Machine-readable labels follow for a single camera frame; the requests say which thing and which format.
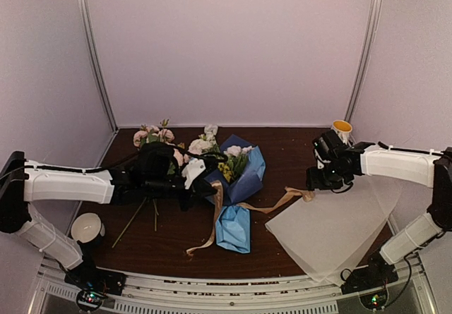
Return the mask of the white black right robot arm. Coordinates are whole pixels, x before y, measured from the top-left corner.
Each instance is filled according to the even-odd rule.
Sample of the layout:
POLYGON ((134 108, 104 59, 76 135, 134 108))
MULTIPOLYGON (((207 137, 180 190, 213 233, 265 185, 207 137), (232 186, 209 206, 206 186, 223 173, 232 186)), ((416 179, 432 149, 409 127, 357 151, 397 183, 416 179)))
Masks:
POLYGON ((436 238, 451 231, 451 148, 414 150, 382 142, 345 144, 329 130, 312 141, 317 164, 307 169, 310 191, 345 193, 358 176, 388 182, 388 191, 399 191, 398 210, 414 202, 420 215, 389 239, 370 258, 362 281, 378 286, 393 265, 436 238))

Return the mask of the pale rose leafy stem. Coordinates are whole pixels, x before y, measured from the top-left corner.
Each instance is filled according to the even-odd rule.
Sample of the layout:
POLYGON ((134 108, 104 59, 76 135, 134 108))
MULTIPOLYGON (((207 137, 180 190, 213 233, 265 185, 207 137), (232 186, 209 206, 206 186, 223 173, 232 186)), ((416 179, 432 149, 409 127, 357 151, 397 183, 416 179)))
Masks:
POLYGON ((223 153, 227 156, 226 164, 235 176, 240 176, 248 162, 248 155, 254 149, 252 145, 240 147, 238 145, 229 146, 223 153))

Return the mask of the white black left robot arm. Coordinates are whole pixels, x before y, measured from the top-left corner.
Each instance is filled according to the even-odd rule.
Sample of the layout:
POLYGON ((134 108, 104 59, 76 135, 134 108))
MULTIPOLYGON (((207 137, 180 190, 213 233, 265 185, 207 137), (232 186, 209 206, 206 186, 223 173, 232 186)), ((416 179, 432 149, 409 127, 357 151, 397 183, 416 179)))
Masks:
POLYGON ((186 210, 195 200, 217 193, 204 178, 226 160, 226 155, 218 152, 197 155, 166 143, 148 143, 109 167, 73 168, 35 162, 16 151, 1 170, 1 232, 22 236, 65 270, 73 270, 85 288, 94 289, 102 281, 101 272, 78 241, 56 229, 33 202, 128 205, 145 199, 176 198, 186 210))

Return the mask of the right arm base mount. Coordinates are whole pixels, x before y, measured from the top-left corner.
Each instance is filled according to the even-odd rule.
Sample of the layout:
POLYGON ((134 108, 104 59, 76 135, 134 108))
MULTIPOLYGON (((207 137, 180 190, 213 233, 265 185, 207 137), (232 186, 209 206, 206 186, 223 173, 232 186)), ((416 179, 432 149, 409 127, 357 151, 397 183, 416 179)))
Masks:
POLYGON ((342 294, 359 293, 360 303, 368 310, 383 310, 388 304, 387 286, 398 281, 394 265, 389 265, 379 253, 373 253, 366 267, 340 273, 342 294))

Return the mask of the white fake flower long stem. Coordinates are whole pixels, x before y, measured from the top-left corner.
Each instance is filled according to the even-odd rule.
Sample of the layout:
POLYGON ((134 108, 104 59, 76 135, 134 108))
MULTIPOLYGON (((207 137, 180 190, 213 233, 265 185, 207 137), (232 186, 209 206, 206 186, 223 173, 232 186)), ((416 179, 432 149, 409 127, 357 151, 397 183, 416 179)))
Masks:
POLYGON ((209 143, 215 143, 217 134, 218 134, 218 125, 207 124, 204 126, 203 133, 199 136, 199 138, 209 143))

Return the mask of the beige ribbon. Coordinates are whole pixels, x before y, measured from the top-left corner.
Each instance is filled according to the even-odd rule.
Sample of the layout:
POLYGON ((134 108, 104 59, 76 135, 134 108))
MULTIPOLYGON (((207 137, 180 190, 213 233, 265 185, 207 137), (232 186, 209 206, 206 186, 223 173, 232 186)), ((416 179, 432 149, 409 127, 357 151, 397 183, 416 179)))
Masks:
POLYGON ((251 252, 251 218, 250 211, 269 214, 291 199, 300 197, 304 202, 314 199, 313 191, 303 191, 296 188, 285 187, 285 194, 272 207, 254 207, 248 203, 238 203, 236 205, 224 205, 223 187, 219 181, 210 184, 214 187, 214 215, 213 225, 208 240, 201 246, 188 248, 185 254, 192 258, 197 250, 205 249, 216 243, 219 247, 235 253, 251 252))

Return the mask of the pink fake rose stem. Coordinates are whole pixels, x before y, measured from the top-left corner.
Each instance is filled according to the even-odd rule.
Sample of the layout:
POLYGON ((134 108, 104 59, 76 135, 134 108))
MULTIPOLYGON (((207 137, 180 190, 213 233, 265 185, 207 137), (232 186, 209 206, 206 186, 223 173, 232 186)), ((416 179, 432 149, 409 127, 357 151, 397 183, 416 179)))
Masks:
POLYGON ((201 155, 212 148, 212 143, 202 138, 195 139, 189 145, 188 151, 194 155, 201 155))

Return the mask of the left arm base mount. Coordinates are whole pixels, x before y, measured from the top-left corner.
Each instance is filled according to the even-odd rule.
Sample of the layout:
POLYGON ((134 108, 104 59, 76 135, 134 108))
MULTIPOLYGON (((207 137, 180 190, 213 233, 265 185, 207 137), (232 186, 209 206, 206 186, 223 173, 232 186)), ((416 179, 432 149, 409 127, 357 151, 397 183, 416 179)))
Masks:
POLYGON ((126 282, 122 272, 98 268, 93 259, 83 256, 81 263, 70 269, 58 261, 66 283, 77 286, 76 305, 84 313, 98 310, 109 295, 120 296, 126 282))

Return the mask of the yellow fake flower bunch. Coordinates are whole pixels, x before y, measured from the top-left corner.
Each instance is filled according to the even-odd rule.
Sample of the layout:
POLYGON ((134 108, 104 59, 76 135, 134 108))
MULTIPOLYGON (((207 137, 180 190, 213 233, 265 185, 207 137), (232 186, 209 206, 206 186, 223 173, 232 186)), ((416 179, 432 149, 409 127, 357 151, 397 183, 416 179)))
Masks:
POLYGON ((218 164, 218 170, 220 171, 220 173, 223 175, 224 179, 226 180, 226 182, 228 183, 233 183, 235 180, 234 177, 234 172, 231 169, 231 167, 225 163, 225 162, 221 162, 218 164))

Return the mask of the blue wrapping paper sheet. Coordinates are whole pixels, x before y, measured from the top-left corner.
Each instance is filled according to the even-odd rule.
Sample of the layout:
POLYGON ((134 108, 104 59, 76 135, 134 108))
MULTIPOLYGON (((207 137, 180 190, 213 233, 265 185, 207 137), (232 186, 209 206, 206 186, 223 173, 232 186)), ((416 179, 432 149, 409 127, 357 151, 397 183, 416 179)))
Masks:
POLYGON ((214 242, 221 248, 242 254, 251 251, 251 220, 249 210, 239 204, 263 188, 266 170, 265 160, 258 147, 252 147, 246 157, 248 162, 236 181, 226 182, 219 171, 207 177, 209 182, 219 180, 224 191, 223 206, 213 225, 214 242))

